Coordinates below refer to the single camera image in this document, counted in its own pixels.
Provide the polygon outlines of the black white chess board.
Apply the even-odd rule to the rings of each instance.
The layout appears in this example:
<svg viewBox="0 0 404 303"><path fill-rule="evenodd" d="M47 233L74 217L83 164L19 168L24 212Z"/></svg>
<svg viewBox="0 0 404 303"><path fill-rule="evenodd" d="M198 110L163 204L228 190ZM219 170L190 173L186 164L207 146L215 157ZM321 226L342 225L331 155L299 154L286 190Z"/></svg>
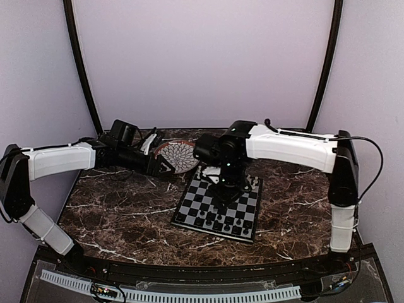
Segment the black white chess board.
<svg viewBox="0 0 404 303"><path fill-rule="evenodd" d="M197 179L197 174L198 173L195 173L192 179L187 183L186 189L177 204L177 208L175 209L170 223L177 227L183 227L197 232L252 244L255 239L256 227L258 225L263 180L259 177L252 178L252 185L254 179L258 179L259 181L254 190L250 193L243 194L228 208L218 209L214 207L212 203L213 195L210 191L211 183L203 179ZM203 217L200 216L201 210L205 211ZM212 220L212 225L210 227L206 225L206 216L209 212L215 214L215 218ZM177 221L177 215L179 213L184 215L183 222ZM221 220L217 220L218 214L222 215ZM194 224L196 218L202 218L204 220L203 226L196 226ZM239 235L232 233L232 228L233 226L237 226L236 221L238 219L242 220L242 227L239 227ZM221 231L213 230L213 224L215 221L222 224ZM252 222L252 227L249 229L247 235L242 233L242 231L246 229L245 221ZM228 232L223 229L226 224L230 225L230 230Z"/></svg>

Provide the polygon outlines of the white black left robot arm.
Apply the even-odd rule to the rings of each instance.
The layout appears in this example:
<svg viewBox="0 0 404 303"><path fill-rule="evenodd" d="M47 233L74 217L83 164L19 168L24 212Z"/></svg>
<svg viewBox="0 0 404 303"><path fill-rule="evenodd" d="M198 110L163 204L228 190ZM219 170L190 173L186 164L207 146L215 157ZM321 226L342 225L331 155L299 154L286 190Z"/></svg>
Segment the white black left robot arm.
<svg viewBox="0 0 404 303"><path fill-rule="evenodd" d="M150 150L141 151L128 145L111 145L87 138L83 141L41 148L20 148L8 145L1 159L1 203L7 222L20 223L34 236L64 257L64 264L75 275L84 275L89 262L81 255L81 246L47 214L35 198L40 197L38 186L51 199L66 193L68 188L54 189L64 177L73 177L82 170L122 167L144 175L165 176L175 168L161 155Z"/></svg>

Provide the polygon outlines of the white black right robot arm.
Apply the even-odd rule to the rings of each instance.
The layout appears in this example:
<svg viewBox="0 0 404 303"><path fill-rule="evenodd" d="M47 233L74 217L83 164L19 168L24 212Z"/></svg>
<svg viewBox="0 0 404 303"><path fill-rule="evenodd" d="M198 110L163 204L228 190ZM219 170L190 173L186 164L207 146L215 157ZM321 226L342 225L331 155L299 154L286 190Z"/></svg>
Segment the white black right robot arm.
<svg viewBox="0 0 404 303"><path fill-rule="evenodd" d="M246 167L250 162L271 161L319 172L328 180L331 205L331 253L322 268L335 274L347 262L356 209L360 201L358 164L349 133L310 134L276 128L270 119L259 124L236 121L221 136L213 138L209 153L219 167L221 189L245 190Z"/></svg>

